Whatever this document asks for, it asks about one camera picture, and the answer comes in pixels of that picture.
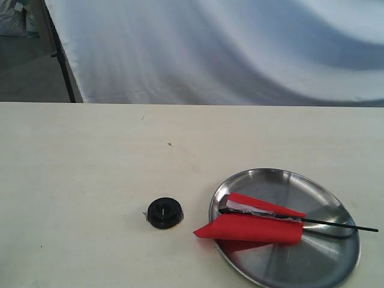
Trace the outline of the red flag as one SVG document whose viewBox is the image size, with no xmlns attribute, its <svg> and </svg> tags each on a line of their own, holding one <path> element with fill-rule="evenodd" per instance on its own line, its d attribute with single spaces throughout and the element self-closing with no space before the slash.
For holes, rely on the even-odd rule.
<svg viewBox="0 0 384 288">
<path fill-rule="evenodd" d="M 301 240 L 305 222 L 350 230 L 378 231 L 367 227 L 312 220 L 306 218 L 302 212 L 243 194 L 230 193 L 219 216 L 193 233 L 199 238 L 296 245 Z"/>
</svg>

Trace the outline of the round steel plate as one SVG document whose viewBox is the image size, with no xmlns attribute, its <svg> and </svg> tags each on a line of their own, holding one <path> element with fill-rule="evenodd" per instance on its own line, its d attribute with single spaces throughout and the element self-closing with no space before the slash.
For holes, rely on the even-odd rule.
<svg viewBox="0 0 384 288">
<path fill-rule="evenodd" d="M 227 263 L 262 287 L 338 287 L 356 269 L 359 233 L 344 205 L 326 188 L 300 174 L 273 168 L 236 173 L 212 196 L 209 220 L 241 194 L 299 212 L 306 222 L 257 219 L 249 237 L 215 241 Z"/>
</svg>

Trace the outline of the white backdrop cloth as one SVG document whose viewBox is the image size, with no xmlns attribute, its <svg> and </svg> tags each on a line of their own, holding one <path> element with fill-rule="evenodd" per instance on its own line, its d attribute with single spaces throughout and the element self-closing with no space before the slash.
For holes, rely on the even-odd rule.
<svg viewBox="0 0 384 288">
<path fill-rule="evenodd" d="M 86 103 L 383 106 L 382 1 L 47 1 Z"/>
</svg>

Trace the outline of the black stand pole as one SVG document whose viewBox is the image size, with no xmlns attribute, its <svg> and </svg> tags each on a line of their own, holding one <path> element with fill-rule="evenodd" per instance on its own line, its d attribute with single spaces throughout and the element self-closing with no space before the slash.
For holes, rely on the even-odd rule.
<svg viewBox="0 0 384 288">
<path fill-rule="evenodd" d="M 68 72 L 68 67 L 66 64 L 66 58 L 65 58 L 65 55 L 64 55 L 64 52 L 62 49 L 59 35 L 58 35 L 57 30 L 53 24 L 52 17 L 48 11 L 48 8 L 47 8 L 45 1 L 42 1 L 42 3 L 43 3 L 43 7 L 44 7 L 46 14 L 47 14 L 47 21 L 49 23 L 50 33 L 52 35 L 51 38 L 52 38 L 53 46 L 54 46 L 54 50 L 55 50 L 50 56 L 52 58 L 56 58 L 58 63 L 59 63 L 70 103 L 76 103 L 76 98 L 75 98 L 73 86 L 71 84 L 70 74 Z"/>
</svg>

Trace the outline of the black round flag base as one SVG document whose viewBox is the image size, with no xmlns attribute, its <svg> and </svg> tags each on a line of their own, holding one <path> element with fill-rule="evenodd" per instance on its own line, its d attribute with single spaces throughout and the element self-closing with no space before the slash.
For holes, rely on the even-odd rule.
<svg viewBox="0 0 384 288">
<path fill-rule="evenodd" d="M 181 204 L 174 198 L 155 199 L 143 213 L 146 220 L 157 229 L 169 229 L 184 219 Z"/>
</svg>

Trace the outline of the white sack in background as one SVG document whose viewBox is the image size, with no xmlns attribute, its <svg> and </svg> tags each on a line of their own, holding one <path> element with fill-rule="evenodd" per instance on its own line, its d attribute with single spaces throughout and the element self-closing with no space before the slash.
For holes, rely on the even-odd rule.
<svg viewBox="0 0 384 288">
<path fill-rule="evenodd" d="M 29 0 L 1 0 L 1 36 L 39 36 Z"/>
</svg>

